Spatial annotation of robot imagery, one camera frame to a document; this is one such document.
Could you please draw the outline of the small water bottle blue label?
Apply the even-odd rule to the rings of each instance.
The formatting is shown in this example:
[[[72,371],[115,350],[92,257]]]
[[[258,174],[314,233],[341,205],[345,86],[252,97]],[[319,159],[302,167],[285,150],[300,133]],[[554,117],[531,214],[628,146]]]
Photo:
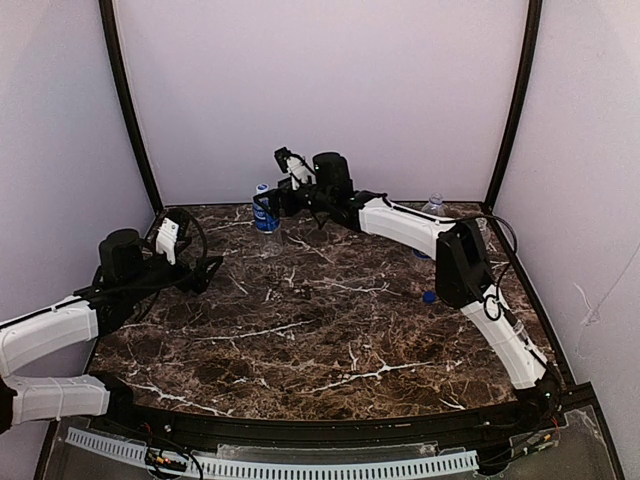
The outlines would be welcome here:
[[[280,220],[271,216],[263,208],[263,205],[269,205],[269,198],[265,196],[269,189],[268,184],[258,184],[255,188],[254,197],[258,198],[259,202],[253,201],[252,204],[254,223],[260,243],[260,253],[264,258],[279,256],[283,251]]]

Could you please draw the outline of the pepsi bottle blue label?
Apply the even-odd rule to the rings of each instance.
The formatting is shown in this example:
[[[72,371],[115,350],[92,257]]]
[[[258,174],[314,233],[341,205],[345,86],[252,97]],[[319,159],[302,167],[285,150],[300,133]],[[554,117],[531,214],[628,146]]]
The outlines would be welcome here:
[[[444,205],[443,197],[439,193],[433,193],[430,196],[428,202],[422,206],[421,211],[423,213],[437,217],[447,216],[447,210],[446,206]]]

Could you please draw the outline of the large clear plastic bottle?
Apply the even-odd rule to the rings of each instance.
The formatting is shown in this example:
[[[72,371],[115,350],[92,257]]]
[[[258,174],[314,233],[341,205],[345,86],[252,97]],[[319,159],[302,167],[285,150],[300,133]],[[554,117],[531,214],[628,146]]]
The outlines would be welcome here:
[[[475,219],[475,222],[482,237],[485,249],[489,251],[491,248],[491,229],[488,220],[485,217],[478,217]]]

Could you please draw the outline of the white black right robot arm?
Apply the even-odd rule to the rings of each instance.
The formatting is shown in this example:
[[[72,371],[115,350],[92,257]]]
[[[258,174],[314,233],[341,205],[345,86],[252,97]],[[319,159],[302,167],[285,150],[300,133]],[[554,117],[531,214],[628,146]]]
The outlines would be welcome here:
[[[284,179],[274,188],[257,186],[253,197],[268,219],[302,210],[325,214],[347,229],[427,255],[436,264],[437,297],[481,332],[505,367],[518,400],[534,411],[556,408],[561,390],[557,370],[507,305],[475,218],[438,217],[403,207],[385,193],[357,190],[347,160],[337,152],[306,161],[281,148],[274,157]]]

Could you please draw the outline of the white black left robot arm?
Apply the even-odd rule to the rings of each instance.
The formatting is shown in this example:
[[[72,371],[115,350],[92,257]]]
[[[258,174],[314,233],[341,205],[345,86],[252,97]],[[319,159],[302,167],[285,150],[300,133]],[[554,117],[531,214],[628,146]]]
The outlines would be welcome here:
[[[25,377],[20,370],[68,346],[103,338],[175,287],[201,294],[223,263],[203,250],[194,264],[181,260],[197,220],[174,208],[153,239],[132,228],[111,232],[98,247],[100,265],[92,283],[65,299],[1,325],[1,429],[40,420],[115,414],[132,391],[109,374]]]

